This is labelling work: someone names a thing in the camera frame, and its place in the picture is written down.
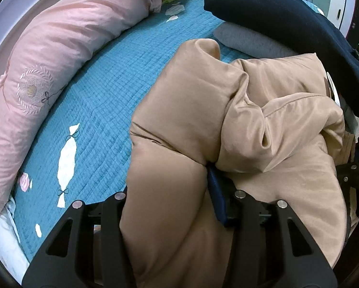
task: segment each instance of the pink pillow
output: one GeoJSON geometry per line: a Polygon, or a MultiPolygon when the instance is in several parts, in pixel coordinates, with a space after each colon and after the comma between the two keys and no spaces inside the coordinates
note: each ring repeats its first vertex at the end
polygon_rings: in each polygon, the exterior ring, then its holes
{"type": "Polygon", "coordinates": [[[21,34],[0,77],[0,211],[50,107],[94,51],[161,0],[61,0],[21,34]]]}

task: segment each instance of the embroidered wreath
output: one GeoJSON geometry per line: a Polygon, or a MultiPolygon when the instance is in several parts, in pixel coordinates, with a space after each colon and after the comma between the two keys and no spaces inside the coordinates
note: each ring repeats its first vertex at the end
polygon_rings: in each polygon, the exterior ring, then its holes
{"type": "Polygon", "coordinates": [[[17,98],[27,114],[37,114],[48,101],[53,78],[44,66],[26,68],[19,79],[17,98]]]}

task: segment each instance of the quilted bedspread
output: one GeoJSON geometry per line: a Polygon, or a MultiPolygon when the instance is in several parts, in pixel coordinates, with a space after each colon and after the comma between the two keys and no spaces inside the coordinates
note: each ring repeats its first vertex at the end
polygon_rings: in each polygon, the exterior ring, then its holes
{"type": "MultiPolygon", "coordinates": [[[[14,190],[15,223],[29,261],[74,200],[103,201],[125,187],[131,154],[128,131],[135,107],[180,44],[213,38],[222,22],[203,6],[204,0],[163,5],[160,13],[99,51],[61,94],[38,132],[14,190]],[[178,10],[182,11],[172,17],[178,10]]],[[[223,61],[248,58],[220,47],[223,61]]]]}

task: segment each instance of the cabinet door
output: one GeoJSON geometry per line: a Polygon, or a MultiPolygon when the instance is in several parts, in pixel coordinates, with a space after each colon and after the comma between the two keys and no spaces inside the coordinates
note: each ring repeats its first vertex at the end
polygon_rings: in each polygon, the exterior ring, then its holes
{"type": "Polygon", "coordinates": [[[329,13],[328,13],[327,18],[338,29],[340,28],[343,13],[345,10],[345,1],[346,0],[331,0],[330,1],[329,13]]]}

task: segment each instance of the brown blanket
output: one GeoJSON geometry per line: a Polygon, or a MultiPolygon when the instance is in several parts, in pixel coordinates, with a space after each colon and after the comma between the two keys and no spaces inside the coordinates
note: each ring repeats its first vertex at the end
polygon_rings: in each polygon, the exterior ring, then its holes
{"type": "Polygon", "coordinates": [[[139,288],[222,286],[233,234],[215,218],[207,162],[258,200],[288,201],[332,266],[343,247],[344,121],[321,62],[219,58],[214,40],[185,42],[133,115],[121,231],[139,288]]]}

